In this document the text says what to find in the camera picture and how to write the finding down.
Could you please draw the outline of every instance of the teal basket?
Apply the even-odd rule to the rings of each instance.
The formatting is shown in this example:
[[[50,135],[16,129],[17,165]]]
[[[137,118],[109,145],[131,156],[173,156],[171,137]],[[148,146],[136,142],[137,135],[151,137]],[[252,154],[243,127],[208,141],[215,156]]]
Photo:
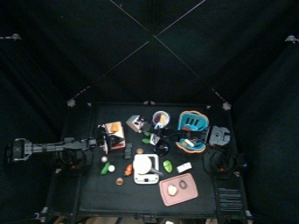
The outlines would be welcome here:
[[[209,119],[197,111],[184,111],[180,115],[177,130],[203,131],[209,126]],[[200,140],[192,141],[193,146],[188,145],[181,138],[176,143],[177,147],[188,153],[201,153],[205,150],[205,144]]]

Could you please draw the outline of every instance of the pink cutting board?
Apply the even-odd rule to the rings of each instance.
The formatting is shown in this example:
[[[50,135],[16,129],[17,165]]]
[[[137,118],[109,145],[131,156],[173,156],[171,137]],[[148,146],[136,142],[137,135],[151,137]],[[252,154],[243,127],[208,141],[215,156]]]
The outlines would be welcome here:
[[[180,187],[181,181],[184,181],[187,184],[185,188]],[[189,173],[185,173],[180,176],[160,181],[159,186],[160,186],[160,194],[163,197],[163,203],[167,206],[179,204],[185,200],[191,200],[199,196],[196,184],[193,182],[193,178]],[[177,193],[173,196],[168,194],[168,186],[176,186],[177,188]]]

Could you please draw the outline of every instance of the black enclosure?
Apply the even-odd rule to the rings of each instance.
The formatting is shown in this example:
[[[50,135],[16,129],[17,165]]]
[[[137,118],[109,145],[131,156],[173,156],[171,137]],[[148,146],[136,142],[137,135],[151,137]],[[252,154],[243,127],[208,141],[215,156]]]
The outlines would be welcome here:
[[[256,223],[297,223],[297,11],[296,0],[1,1],[0,222],[41,211],[52,177],[48,157],[8,168],[6,143],[58,141],[70,102],[153,102],[231,105]]]

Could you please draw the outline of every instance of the green vegetable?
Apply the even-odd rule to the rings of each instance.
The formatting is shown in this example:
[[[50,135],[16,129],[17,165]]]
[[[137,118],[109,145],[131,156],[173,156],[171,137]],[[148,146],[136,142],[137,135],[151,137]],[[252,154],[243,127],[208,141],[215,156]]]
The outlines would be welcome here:
[[[109,162],[105,163],[105,165],[100,171],[100,175],[105,175],[108,173],[108,167],[109,167]]]
[[[172,172],[173,170],[173,166],[172,166],[172,163],[169,160],[164,160],[163,161],[163,168],[168,171],[168,172]]]
[[[148,138],[144,138],[144,139],[143,139],[143,143],[144,143],[144,144],[149,144],[149,142],[151,142],[151,140],[149,140]]]
[[[144,135],[149,137],[149,136],[152,135],[152,133],[147,131],[147,132],[144,133]]]

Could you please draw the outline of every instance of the yellow object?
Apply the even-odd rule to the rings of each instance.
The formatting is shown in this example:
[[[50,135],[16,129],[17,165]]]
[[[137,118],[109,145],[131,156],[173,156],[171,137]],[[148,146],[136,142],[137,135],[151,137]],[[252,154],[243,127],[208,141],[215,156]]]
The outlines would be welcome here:
[[[111,129],[109,129],[111,132],[117,132],[119,131],[119,127],[117,127],[117,124],[113,122],[112,125],[111,125]]]
[[[160,117],[160,124],[165,125],[165,116],[164,115],[161,115],[161,117]]]

